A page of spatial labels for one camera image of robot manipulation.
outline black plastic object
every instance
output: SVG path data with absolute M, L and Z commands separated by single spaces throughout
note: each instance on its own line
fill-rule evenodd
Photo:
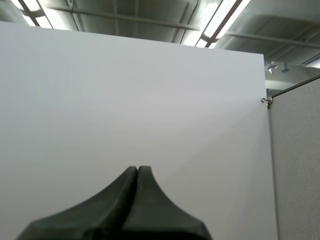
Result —
M 117 238 L 136 192 L 138 171 L 128 167 L 90 199 L 32 222 L 18 240 L 102 240 Z
M 177 207 L 162 192 L 151 167 L 138 170 L 134 201 L 122 228 L 125 240 L 210 240 L 203 222 Z

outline gray fabric partition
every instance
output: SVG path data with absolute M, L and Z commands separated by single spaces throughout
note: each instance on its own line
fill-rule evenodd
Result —
M 320 79 L 269 110 L 280 240 L 320 239 Z

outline metal bracket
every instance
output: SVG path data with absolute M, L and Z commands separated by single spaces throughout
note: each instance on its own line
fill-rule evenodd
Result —
M 260 101 L 262 103 L 266 103 L 268 109 L 270 108 L 270 105 L 274 102 L 273 98 L 270 97 L 270 96 L 268 98 L 263 97 L 263 98 L 260 99 Z

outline white board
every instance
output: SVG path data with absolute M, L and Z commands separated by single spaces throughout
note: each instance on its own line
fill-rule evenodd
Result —
M 150 165 L 215 240 L 275 240 L 263 56 L 0 22 L 0 239 Z

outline ceiling beam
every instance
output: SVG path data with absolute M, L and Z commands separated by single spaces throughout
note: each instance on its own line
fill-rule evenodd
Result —
M 63 11 L 63 12 L 68 12 L 68 13 L 84 14 L 84 15 L 90 15 L 90 16 L 102 17 L 102 18 L 108 18 L 108 19 L 126 20 L 126 21 L 131 21 L 131 22 L 152 24 L 152 25 L 169 27 L 169 28 L 176 28 L 176 29 L 200 31 L 200 29 L 195 26 L 192 26 L 189 24 L 183 24 L 183 23 L 165 22 L 165 21 L 142 18 L 142 17 L 134 17 L 134 16 L 121 15 L 121 14 L 106 13 L 106 12 L 96 12 L 96 11 L 79 9 L 77 7 L 74 7 L 73 10 L 68 7 L 55 7 L 55 6 L 46 6 L 46 7 L 48 9 Z
M 234 32 L 234 31 L 227 31 L 225 35 L 236 37 L 236 38 L 261 40 L 261 41 L 267 41 L 267 42 L 273 42 L 273 43 L 279 43 L 279 44 L 301 46 L 301 47 L 310 48 L 310 49 L 320 49 L 320 45 L 318 44 L 305 43 L 302 41 L 283 39 L 283 38 L 277 38 L 272 36 L 261 36 L 261 35 L 255 35 L 255 34 L 249 34 L 249 33 L 243 33 L 243 32 Z

